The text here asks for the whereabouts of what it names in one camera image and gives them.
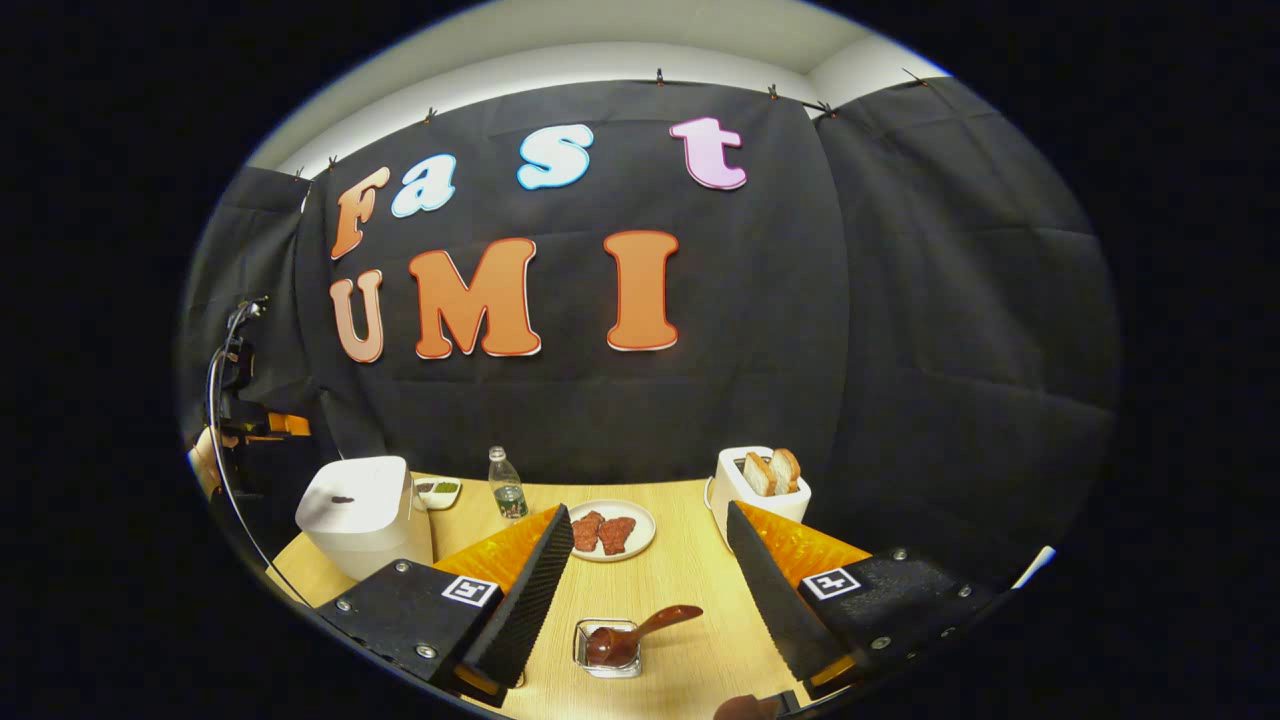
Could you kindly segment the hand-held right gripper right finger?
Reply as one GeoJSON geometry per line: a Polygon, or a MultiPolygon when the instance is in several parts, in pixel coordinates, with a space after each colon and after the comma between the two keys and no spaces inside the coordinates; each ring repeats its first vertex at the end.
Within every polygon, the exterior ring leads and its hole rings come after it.
{"type": "Polygon", "coordinates": [[[915,550],[868,553],[741,501],[727,506],[727,539],[771,639],[814,698],[900,673],[998,598],[915,550]]]}

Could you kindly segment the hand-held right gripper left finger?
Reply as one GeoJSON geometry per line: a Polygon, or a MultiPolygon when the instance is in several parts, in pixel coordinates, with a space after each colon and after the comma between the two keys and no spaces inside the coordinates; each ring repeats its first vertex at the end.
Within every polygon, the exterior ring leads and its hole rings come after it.
{"type": "Polygon", "coordinates": [[[419,680],[500,706],[573,546],[570,511],[559,503],[431,566],[397,559],[317,614],[419,680]]]}

